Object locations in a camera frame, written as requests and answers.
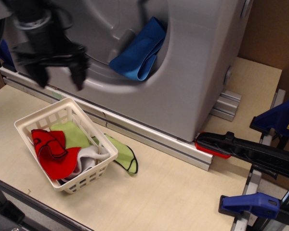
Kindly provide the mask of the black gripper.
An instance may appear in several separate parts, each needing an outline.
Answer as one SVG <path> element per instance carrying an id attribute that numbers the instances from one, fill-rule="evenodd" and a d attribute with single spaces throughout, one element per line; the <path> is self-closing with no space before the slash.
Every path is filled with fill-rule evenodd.
<path id="1" fill-rule="evenodd" d="M 67 67 L 78 91 L 83 89 L 89 67 L 86 47 L 72 42 L 66 30 L 73 25 L 70 14 L 13 14 L 13 25 L 26 41 L 12 46 L 19 64 L 23 65 L 42 88 L 48 83 L 46 67 Z"/>

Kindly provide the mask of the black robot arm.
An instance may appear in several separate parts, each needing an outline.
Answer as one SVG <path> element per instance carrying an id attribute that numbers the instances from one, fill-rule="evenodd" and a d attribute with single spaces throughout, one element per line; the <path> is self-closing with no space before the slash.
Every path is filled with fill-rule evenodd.
<path id="1" fill-rule="evenodd" d="M 67 67 L 78 90 L 86 79 L 89 59 L 86 47 L 72 42 L 65 31 L 73 25 L 72 15 L 50 0 L 5 0 L 15 27 L 27 41 L 12 51 L 27 73 L 44 88 L 49 81 L 47 67 Z"/>

